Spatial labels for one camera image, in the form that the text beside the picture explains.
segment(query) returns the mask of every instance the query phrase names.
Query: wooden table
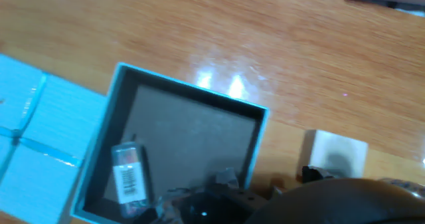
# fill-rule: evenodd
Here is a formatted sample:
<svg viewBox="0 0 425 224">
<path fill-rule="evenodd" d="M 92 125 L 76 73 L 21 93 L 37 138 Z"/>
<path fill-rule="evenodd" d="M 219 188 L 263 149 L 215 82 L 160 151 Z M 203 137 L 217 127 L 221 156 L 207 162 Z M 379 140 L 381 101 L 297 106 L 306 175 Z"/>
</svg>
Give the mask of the wooden table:
<svg viewBox="0 0 425 224">
<path fill-rule="evenodd" d="M 270 107 L 252 186 L 295 187 L 303 130 L 425 183 L 425 19 L 346 0 L 0 0 L 0 52 L 101 93 L 123 61 Z"/>
</svg>

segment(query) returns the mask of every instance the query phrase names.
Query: barcode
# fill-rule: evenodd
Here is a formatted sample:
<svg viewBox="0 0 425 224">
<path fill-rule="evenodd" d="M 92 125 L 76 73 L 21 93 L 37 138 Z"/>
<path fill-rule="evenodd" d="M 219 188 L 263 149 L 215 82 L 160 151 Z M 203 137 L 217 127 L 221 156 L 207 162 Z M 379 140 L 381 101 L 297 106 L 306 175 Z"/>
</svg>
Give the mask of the barcode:
<svg viewBox="0 0 425 224">
<path fill-rule="evenodd" d="M 136 195 L 137 189 L 135 188 L 136 180 L 135 180 L 134 169 L 129 168 L 127 170 L 122 170 L 121 175 L 122 175 L 122 182 L 124 187 L 124 195 L 126 196 Z"/>
</svg>

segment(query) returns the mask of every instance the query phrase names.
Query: open box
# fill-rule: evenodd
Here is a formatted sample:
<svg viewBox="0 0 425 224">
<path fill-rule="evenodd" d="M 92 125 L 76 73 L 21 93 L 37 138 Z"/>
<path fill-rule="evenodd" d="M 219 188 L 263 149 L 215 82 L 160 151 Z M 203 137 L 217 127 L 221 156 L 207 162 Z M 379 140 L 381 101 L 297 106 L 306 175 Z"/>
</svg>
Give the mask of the open box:
<svg viewBox="0 0 425 224">
<path fill-rule="evenodd" d="M 120 214 L 112 174 L 111 147 L 130 136 L 144 145 L 153 199 L 213 182 L 226 168 L 248 188 L 267 117 L 265 107 L 119 63 L 71 214 L 91 223 L 135 223 Z"/>
</svg>

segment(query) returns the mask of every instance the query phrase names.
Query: black object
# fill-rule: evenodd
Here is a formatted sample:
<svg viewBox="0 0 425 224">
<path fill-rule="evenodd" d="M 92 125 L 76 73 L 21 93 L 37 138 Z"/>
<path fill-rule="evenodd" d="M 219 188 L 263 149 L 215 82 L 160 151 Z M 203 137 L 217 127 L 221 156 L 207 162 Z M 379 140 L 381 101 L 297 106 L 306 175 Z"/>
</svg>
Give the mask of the black object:
<svg viewBox="0 0 425 224">
<path fill-rule="evenodd" d="M 214 184 L 183 200 L 179 210 L 184 224 L 243 224 L 267 203 L 249 190 Z"/>
<path fill-rule="evenodd" d="M 325 179 L 289 190 L 246 224 L 423 223 L 425 199 L 381 181 Z"/>
<path fill-rule="evenodd" d="M 315 181 L 269 202 L 250 191 L 215 184 L 186 197 L 179 211 L 184 224 L 424 223 L 425 199 L 368 179 Z"/>
<path fill-rule="evenodd" d="M 323 176 L 322 173 L 317 168 L 311 168 L 309 166 L 303 166 L 302 168 L 302 182 L 303 183 L 309 183 L 311 181 L 319 181 L 323 179 L 329 179 L 334 178 L 333 176 L 325 175 Z"/>
</svg>

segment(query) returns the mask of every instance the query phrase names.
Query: white paper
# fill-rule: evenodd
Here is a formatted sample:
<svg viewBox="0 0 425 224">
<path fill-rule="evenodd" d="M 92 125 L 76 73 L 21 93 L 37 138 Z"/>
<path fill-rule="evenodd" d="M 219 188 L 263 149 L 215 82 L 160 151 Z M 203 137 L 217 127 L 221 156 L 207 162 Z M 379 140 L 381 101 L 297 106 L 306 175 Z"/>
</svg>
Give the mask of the white paper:
<svg viewBox="0 0 425 224">
<path fill-rule="evenodd" d="M 114 166 L 114 177 L 120 204 L 146 199 L 140 162 Z"/>
</svg>

